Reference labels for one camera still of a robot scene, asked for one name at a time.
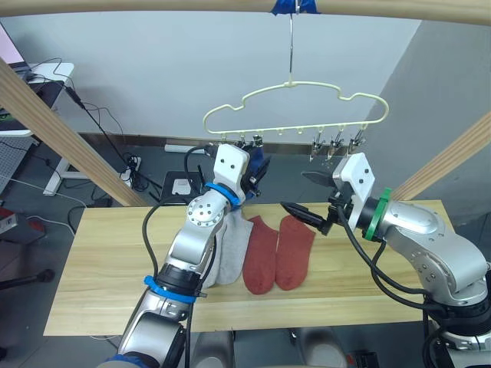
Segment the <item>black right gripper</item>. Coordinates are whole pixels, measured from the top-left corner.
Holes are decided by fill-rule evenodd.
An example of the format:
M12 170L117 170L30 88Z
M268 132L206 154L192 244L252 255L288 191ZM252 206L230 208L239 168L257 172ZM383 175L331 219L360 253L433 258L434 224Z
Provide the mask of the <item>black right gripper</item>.
M303 171L302 176L314 184L326 188L334 188L336 186L332 176L327 172L315 170ZM351 214L353 208L351 198L353 194L354 191L350 186L333 189L328 197L328 214L326 219L297 203L281 202L280 205L295 219L315 228L321 234L327 235L333 225L340 225L343 228L344 223L348 222L348 216Z

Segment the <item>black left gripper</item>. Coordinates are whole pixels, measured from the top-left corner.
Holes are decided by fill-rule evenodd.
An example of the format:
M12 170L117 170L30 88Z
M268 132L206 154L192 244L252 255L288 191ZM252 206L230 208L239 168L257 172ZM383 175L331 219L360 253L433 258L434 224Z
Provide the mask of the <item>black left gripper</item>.
M254 197L261 195L259 189L259 182L262 180L264 175L267 173L271 157L267 156L262 161L261 165L258 167L256 172L247 169L245 175L241 179L241 189L245 194L245 199L249 200Z

